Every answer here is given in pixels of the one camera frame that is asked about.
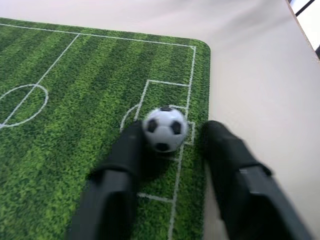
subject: black and white ball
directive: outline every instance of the black and white ball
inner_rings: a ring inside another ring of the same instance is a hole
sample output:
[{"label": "black and white ball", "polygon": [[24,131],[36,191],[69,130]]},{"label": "black and white ball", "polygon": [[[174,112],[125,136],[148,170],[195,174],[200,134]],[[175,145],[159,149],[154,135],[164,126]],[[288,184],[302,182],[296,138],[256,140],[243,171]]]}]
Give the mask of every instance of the black and white ball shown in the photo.
[{"label": "black and white ball", "polygon": [[184,115],[167,106],[151,111],[142,126],[149,144],[160,153],[176,151],[188,133]]}]

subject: green field mat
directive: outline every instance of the green field mat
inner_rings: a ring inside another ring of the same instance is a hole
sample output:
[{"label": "green field mat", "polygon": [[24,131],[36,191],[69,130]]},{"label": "green field mat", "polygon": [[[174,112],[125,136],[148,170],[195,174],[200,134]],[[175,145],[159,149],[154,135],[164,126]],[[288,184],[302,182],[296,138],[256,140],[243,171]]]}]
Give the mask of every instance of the green field mat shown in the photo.
[{"label": "green field mat", "polygon": [[170,36],[0,18],[0,239],[62,240],[86,176],[120,130],[153,108],[188,138],[138,194],[133,240],[200,240],[210,49]]}]

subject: miniature soccer field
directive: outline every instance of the miniature soccer field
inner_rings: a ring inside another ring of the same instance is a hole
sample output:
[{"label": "miniature soccer field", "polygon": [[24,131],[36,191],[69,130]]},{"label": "miniature soccer field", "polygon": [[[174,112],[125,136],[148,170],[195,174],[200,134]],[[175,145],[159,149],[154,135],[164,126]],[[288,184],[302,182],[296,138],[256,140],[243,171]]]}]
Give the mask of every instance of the miniature soccer field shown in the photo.
[{"label": "miniature soccer field", "polygon": [[131,239],[202,239],[209,74],[199,40],[0,18],[0,239],[64,239],[121,129],[166,105],[188,137],[142,184]]}]

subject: black pentagon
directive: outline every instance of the black pentagon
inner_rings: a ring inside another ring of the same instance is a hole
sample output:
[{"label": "black pentagon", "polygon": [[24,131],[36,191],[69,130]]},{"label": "black pentagon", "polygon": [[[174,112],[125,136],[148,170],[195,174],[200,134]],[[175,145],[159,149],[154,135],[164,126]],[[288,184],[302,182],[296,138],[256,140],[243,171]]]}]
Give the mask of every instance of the black pentagon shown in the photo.
[{"label": "black pentagon", "polygon": [[165,152],[165,151],[168,151],[169,150],[169,146],[168,144],[166,143],[157,143],[155,145],[155,148],[158,150],[158,151],[161,151],[161,152]]},{"label": "black pentagon", "polygon": [[153,133],[156,130],[157,126],[158,126],[157,121],[154,120],[154,119],[151,119],[148,122],[147,131],[150,132],[150,133]]},{"label": "black pentagon", "polygon": [[171,127],[174,135],[181,134],[181,124],[180,124],[180,122],[174,121],[174,122],[171,124],[170,127]]},{"label": "black pentagon", "polygon": [[171,112],[172,108],[168,107],[168,106],[163,106],[163,107],[160,107],[160,111],[162,111],[162,112]]}]

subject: center circle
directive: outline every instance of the center circle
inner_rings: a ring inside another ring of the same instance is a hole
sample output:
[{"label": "center circle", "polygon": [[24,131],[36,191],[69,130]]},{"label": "center circle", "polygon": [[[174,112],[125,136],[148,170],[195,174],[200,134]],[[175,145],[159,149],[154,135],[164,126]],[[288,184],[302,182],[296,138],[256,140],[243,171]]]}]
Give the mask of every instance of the center circle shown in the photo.
[{"label": "center circle", "polygon": [[[46,106],[46,104],[47,104],[47,102],[48,102],[48,99],[49,99],[49,94],[48,94],[47,89],[45,89],[43,86],[41,86],[41,85],[39,85],[39,84],[26,84],[26,85],[22,85],[22,86],[17,86],[17,87],[15,87],[15,88],[7,91],[7,92],[6,92],[5,94],[3,94],[2,96],[0,96],[0,100],[3,99],[3,98],[4,98],[5,96],[7,96],[8,94],[12,93],[13,91],[16,91],[16,90],[22,89],[22,88],[27,88],[27,87],[32,87],[32,89],[30,90],[30,92],[33,91],[35,88],[40,88],[41,90],[44,91],[45,99],[44,99],[44,102],[43,102],[42,106],[40,107],[40,109],[39,109],[35,114],[33,114],[31,117],[27,118],[26,120],[23,120],[23,121],[20,121],[20,122],[17,122],[17,123],[13,123],[13,124],[1,124],[1,123],[0,123],[0,129],[1,129],[1,128],[4,128],[4,127],[9,128],[9,127],[19,126],[19,125],[21,125],[21,124],[24,124],[24,123],[28,122],[28,121],[30,121],[31,119],[35,118],[35,117],[42,111],[42,109]],[[13,110],[13,111],[16,111],[16,110],[24,103],[25,100],[26,100],[26,99],[23,99],[23,100],[16,106],[16,109]]]}]

